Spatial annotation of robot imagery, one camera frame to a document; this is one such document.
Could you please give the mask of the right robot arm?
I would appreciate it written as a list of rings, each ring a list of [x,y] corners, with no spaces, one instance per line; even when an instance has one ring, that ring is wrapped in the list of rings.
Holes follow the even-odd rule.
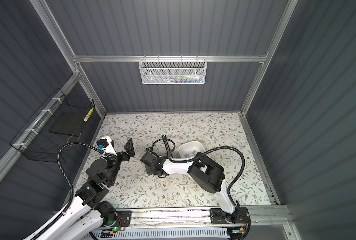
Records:
[[[224,168],[207,156],[200,157],[200,153],[197,157],[196,160],[184,159],[183,163],[173,163],[167,157],[147,152],[141,157],[141,162],[146,166],[148,175],[159,178],[168,175],[189,176],[203,190],[216,196],[223,212],[233,214],[236,203],[228,190]]]

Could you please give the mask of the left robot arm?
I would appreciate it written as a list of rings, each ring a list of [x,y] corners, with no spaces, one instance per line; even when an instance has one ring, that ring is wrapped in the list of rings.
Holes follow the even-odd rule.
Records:
[[[130,225],[131,211],[117,212],[104,197],[115,185],[121,163],[135,156],[133,140],[129,139],[120,153],[115,152],[110,137],[99,139],[96,147],[88,147],[102,157],[87,169],[87,181],[77,191],[71,191],[66,205],[28,240],[80,240],[101,226],[116,233]]]

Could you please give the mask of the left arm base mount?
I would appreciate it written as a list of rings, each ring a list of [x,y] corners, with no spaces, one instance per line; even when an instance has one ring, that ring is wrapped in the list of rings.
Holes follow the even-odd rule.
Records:
[[[125,228],[130,225],[132,211],[115,211],[104,217],[103,225],[110,228]]]

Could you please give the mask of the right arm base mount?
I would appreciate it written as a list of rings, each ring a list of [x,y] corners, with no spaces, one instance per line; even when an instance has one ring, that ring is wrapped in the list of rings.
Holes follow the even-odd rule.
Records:
[[[247,208],[237,207],[232,214],[220,208],[212,208],[210,218],[212,224],[250,224],[251,218]]]

